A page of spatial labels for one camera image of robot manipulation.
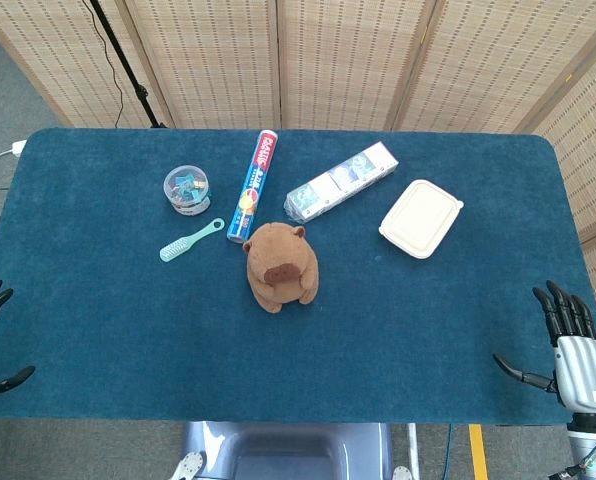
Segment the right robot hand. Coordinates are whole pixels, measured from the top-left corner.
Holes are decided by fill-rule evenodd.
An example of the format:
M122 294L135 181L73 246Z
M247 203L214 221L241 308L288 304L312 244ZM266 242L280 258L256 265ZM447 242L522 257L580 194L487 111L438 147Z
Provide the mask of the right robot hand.
M494 361L511 378L555 394L569 412L596 415L596 326L590 308L551 280L532 293L542 308L553 350L552 376L518 369L499 354Z

